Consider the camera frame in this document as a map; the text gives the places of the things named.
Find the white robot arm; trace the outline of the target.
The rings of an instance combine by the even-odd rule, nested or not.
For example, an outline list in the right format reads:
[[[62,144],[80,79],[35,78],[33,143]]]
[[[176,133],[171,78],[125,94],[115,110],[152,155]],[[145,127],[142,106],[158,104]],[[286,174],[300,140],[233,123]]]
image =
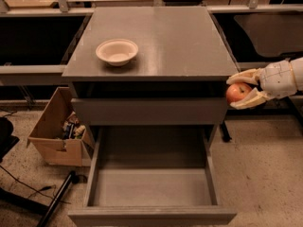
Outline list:
[[[229,99],[237,110],[254,108],[272,99],[282,99],[303,91],[303,58],[278,61],[264,68],[249,69],[228,78],[227,85],[255,85],[244,98]]]

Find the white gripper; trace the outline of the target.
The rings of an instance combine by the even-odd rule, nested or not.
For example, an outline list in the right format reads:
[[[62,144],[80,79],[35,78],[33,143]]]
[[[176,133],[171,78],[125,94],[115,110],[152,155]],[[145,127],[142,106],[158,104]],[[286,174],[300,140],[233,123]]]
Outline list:
[[[232,102],[230,106],[237,110],[244,110],[257,107],[258,105],[276,98],[281,99],[292,96],[297,92],[297,82],[295,77],[296,61],[279,61],[270,63],[263,69],[249,69],[230,76],[226,83],[248,83],[258,85],[260,92],[254,88],[244,99]]]

